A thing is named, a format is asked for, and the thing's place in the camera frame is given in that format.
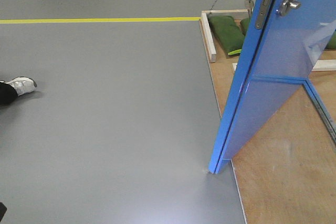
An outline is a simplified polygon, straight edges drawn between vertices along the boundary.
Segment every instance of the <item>shoe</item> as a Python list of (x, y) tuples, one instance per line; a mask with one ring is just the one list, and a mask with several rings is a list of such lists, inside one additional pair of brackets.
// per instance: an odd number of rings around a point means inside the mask
[(5, 83), (11, 85), (15, 89), (18, 96), (31, 93), (37, 87), (36, 82), (28, 77), (16, 77), (13, 80)]

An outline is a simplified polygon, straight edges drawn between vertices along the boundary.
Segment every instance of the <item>wooden floor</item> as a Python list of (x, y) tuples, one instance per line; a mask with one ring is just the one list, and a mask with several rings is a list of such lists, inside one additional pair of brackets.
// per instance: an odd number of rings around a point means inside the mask
[[(210, 64), (221, 113), (233, 79), (232, 62), (215, 42)], [(326, 51), (323, 59), (336, 59)], [(336, 71), (310, 76), (336, 119)], [(248, 224), (334, 224), (336, 151), (304, 88), (300, 88), (233, 158)]]

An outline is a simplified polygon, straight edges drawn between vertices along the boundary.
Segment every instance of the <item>sneaker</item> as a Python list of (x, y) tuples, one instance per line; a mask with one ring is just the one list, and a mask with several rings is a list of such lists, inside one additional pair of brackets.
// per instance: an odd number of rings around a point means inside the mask
[(18, 96), (31, 93), (37, 87), (36, 82), (28, 77), (16, 77), (5, 83), (11, 85), (16, 90)]

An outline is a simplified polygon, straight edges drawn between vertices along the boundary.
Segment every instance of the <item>door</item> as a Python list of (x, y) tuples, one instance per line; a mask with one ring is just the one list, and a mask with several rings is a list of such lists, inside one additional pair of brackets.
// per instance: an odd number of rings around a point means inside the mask
[(210, 172), (220, 172), (306, 82), (335, 29), (336, 0), (256, 0)]

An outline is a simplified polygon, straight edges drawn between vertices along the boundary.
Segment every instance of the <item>metal door handle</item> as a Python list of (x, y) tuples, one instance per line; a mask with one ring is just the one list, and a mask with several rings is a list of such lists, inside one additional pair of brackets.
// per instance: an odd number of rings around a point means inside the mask
[(299, 9), (301, 6), (301, 3), (297, 0), (283, 0), (279, 9), (277, 10), (277, 13), (284, 17), (286, 16), (291, 9)]

